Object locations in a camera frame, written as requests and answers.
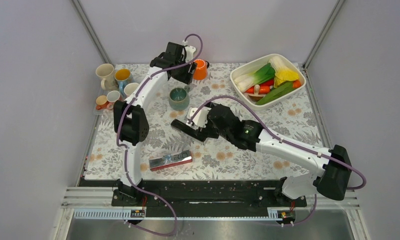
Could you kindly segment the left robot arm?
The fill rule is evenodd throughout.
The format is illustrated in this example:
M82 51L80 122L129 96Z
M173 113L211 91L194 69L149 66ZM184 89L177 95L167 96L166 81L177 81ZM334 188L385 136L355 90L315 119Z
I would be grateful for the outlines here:
M142 177L139 167L142 142L149 133L149 123L145 114L156 94L171 79L183 84L192 83L196 69L193 62L196 48L169 42L166 51L150 62L150 68L137 89L125 100L117 101L113 107L114 130L117 144L125 149L124 173L117 185L120 194L132 206L143 199Z

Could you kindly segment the cream ceramic mug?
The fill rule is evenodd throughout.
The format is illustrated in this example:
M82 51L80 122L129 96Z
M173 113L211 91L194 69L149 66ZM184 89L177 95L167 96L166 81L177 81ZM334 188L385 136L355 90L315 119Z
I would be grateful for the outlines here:
M117 90L114 65L110 63L101 64L96 68L95 74L100 79L100 86L104 91Z

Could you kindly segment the light pink mug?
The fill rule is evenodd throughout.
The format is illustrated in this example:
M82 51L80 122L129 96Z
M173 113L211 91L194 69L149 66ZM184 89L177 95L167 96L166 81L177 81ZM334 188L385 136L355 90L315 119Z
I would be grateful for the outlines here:
M139 83L136 82L132 82L129 83L125 86L125 88L123 89L124 92L124 97L129 97L130 95L132 95L138 88Z

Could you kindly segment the salmon pink printed mug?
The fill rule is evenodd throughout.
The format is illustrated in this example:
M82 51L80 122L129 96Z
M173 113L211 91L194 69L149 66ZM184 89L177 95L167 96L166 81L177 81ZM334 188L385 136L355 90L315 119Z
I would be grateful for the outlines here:
M112 90L110 91L107 95L106 95L106 100L108 101L108 104L106 106L106 108L108 110L112 110L114 104L117 101L120 101L122 99L121 93L117 90Z

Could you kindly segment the small orange cup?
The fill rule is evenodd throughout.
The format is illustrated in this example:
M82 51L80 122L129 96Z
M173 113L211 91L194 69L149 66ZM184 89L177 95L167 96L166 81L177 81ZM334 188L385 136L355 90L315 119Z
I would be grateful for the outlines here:
M95 100L95 109L96 110L102 110L102 109L106 109L107 106L109 105L109 101L107 100L107 96L106 95L100 95L96 98Z

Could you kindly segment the green ceramic mug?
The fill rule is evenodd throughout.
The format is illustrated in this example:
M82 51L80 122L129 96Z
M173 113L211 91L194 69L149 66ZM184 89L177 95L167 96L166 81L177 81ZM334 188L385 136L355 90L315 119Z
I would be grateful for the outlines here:
M185 110L190 103L189 98L190 87L176 87L169 93L168 102L170 107L175 111Z

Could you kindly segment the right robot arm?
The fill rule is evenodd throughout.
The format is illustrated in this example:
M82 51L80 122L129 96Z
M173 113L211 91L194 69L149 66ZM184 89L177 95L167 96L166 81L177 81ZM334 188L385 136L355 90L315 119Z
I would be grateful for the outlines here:
M345 148L315 147L280 134L268 133L255 120L240 120L229 107L211 103L201 110L191 107L185 133L204 142L222 137L241 150L271 154L308 170L307 174L283 177L275 186L276 203L287 206L293 200L311 194L321 194L335 201L345 198L351 170Z

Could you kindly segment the large orange mug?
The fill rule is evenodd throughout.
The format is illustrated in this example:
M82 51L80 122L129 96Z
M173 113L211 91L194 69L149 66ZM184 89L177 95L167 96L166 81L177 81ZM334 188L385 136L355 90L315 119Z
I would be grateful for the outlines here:
M209 62L202 59L196 59L194 62L196 63L196 70L193 79L197 81L204 80L208 75Z

